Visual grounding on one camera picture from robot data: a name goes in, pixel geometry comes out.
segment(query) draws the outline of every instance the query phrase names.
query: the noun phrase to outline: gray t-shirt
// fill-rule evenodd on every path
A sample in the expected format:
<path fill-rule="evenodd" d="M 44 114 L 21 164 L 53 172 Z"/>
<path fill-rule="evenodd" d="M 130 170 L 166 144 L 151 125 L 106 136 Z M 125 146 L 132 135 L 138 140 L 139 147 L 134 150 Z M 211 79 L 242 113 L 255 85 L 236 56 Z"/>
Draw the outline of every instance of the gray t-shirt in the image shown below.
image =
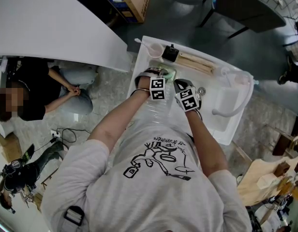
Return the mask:
<path fill-rule="evenodd" d="M 126 136 L 107 172 L 105 144 L 72 146 L 43 198 L 50 230 L 76 205 L 85 212 L 80 231 L 250 232 L 235 178 L 227 170 L 207 178 L 193 146 L 179 130 L 145 127 Z"/>

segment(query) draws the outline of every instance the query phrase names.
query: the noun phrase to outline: black shirt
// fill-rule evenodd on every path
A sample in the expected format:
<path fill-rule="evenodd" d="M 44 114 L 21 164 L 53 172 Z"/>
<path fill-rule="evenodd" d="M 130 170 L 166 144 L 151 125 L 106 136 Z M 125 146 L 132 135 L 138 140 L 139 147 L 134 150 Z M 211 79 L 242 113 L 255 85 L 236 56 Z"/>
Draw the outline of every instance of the black shirt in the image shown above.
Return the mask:
<path fill-rule="evenodd" d="M 11 81 L 20 84 L 29 94 L 18 110 L 18 116 L 25 121 L 40 120 L 45 115 L 45 105 L 59 97 L 61 84 L 51 78 L 47 62 L 40 58 L 22 58 L 21 67 Z"/>
<path fill-rule="evenodd" d="M 15 170 L 5 178 L 4 188 L 12 194 L 18 193 L 25 185 L 33 187 L 39 176 L 39 168 L 33 162 Z"/>

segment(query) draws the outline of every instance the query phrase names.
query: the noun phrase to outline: small cup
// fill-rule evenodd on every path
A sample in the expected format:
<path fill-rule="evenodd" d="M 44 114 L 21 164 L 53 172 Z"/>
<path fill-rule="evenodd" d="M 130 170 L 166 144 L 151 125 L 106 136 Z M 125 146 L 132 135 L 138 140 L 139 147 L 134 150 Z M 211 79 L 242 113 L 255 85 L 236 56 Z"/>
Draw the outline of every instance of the small cup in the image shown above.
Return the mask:
<path fill-rule="evenodd" d="M 164 47 L 161 44 L 153 43 L 150 45 L 151 49 L 147 48 L 148 54 L 151 58 L 159 59 L 160 62 L 164 63 L 164 60 L 162 58 Z"/>

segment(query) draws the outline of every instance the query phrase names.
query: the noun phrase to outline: white pipe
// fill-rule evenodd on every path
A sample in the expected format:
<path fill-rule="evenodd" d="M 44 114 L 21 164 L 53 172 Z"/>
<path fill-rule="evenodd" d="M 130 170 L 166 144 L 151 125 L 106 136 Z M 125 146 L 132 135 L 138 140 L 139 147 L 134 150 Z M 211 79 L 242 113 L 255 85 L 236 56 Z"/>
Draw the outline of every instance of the white pipe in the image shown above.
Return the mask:
<path fill-rule="evenodd" d="M 232 111 L 230 113 L 222 113 L 222 112 L 219 112 L 217 109 L 213 109 L 212 110 L 212 114 L 213 115 L 220 115 L 222 117 L 232 117 L 232 116 L 234 116 L 235 114 L 239 113 L 241 110 L 243 110 L 245 108 L 245 106 L 248 104 L 248 101 L 250 100 L 250 98 L 252 96 L 254 81 L 253 81 L 253 76 L 249 72 L 244 72 L 244 71 L 228 71 L 226 73 L 226 75 L 228 75 L 228 74 L 242 74 L 242 75 L 248 76 L 249 82 L 250 82 L 250 86 L 249 86 L 249 90 L 248 90 L 247 96 L 245 97 L 245 99 L 242 102 L 242 104 L 238 108 L 236 108 L 234 111 Z"/>

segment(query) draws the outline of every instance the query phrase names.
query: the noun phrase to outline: black chair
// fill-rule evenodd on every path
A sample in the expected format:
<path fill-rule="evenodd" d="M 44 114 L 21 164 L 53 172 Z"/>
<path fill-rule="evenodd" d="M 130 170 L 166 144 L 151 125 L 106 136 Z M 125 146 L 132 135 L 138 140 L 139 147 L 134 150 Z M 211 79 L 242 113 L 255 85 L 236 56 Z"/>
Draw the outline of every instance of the black chair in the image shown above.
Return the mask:
<path fill-rule="evenodd" d="M 248 29 L 259 33 L 286 25 L 284 18 L 261 0 L 212 0 L 211 4 L 211 10 L 199 26 L 204 26 L 214 12 L 244 25 L 244 28 L 229 36 L 229 39 Z"/>

